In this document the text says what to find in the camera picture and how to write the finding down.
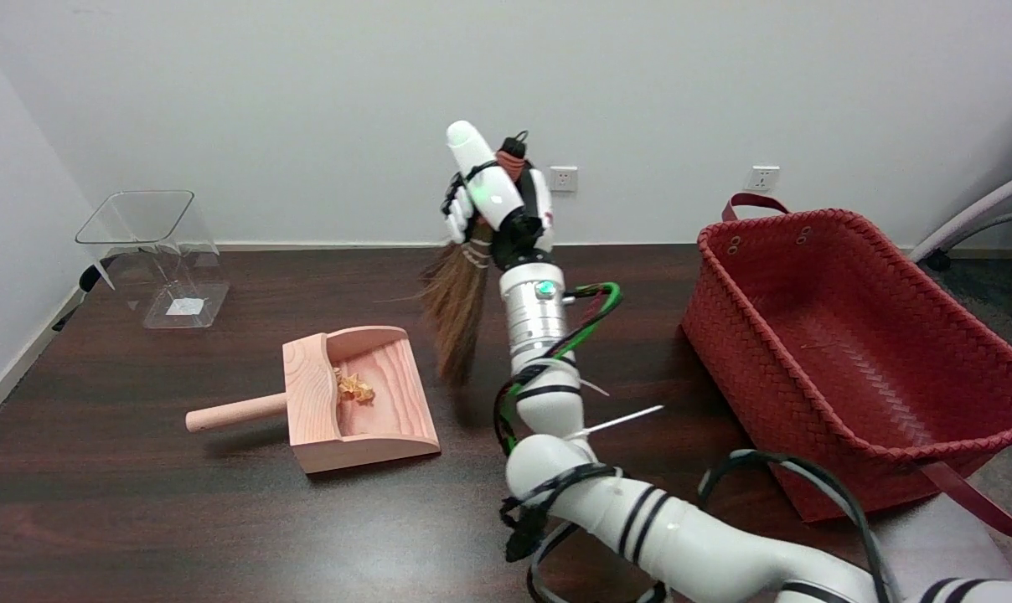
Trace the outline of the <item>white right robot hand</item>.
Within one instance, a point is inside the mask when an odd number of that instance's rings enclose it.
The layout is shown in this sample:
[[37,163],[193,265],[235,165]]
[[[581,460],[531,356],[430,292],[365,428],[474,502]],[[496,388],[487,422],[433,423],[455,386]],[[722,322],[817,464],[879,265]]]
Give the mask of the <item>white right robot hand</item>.
[[551,263],[555,247],[547,178],[528,158],[528,132],[506,137],[493,150],[467,120],[446,132],[457,165],[441,213],[453,244],[463,245],[500,271]]

